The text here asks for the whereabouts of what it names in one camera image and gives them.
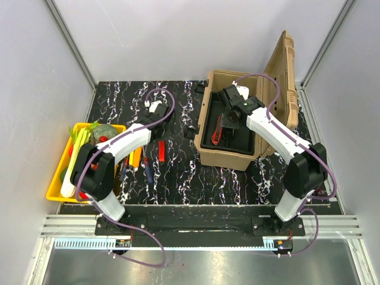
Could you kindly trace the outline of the tan plastic tool box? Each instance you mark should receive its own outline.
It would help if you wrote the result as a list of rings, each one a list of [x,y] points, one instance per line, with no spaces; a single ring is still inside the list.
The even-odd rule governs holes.
[[[211,150],[201,147],[201,136],[206,119],[207,105],[211,92],[218,93],[237,80],[239,85],[249,88],[249,95],[257,97],[270,112],[289,130],[298,126],[298,95],[295,87],[294,41],[288,32],[282,32],[270,60],[264,70],[269,79],[252,76],[237,71],[214,69],[209,72],[204,90],[202,106],[198,118],[198,134],[194,138],[195,148],[203,166],[223,167],[244,171],[249,164],[260,158],[272,155],[274,147],[255,134],[254,154],[240,154],[231,151]]]

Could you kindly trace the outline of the black tool box tray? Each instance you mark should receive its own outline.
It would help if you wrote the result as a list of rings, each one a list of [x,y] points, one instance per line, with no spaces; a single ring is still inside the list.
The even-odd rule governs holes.
[[[231,151],[233,153],[254,154],[255,133],[247,127],[231,129],[222,127],[221,134],[212,139],[224,106],[216,92],[210,93],[206,119],[201,136],[201,147],[211,150]]]

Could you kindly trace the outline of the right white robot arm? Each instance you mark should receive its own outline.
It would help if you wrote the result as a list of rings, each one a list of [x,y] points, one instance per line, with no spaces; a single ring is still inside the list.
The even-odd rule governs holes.
[[[327,179],[327,151],[322,144],[312,145],[287,129],[256,97],[244,97],[244,89],[233,84],[217,93],[224,106],[221,125],[246,126],[274,147],[287,163],[283,196],[271,217],[263,222],[265,230],[283,235],[290,230],[306,200]]]

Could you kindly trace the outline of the red handled pliers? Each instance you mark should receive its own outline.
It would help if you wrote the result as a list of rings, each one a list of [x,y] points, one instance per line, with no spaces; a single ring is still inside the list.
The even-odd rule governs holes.
[[[218,120],[217,120],[215,131],[214,131],[213,135],[211,136],[212,145],[218,145],[220,143],[221,134],[223,131],[223,127],[221,125],[221,118],[222,118],[222,116],[220,115],[218,117]]]

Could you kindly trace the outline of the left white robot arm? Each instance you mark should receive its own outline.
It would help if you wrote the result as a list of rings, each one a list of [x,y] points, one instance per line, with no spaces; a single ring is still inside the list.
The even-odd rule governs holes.
[[[108,228],[117,235],[128,230],[126,210],[113,192],[115,167],[129,154],[159,139],[170,121],[174,107],[156,101],[148,114],[126,131],[96,145],[86,143],[80,147],[70,176],[77,190],[92,199],[94,205],[109,219]]]

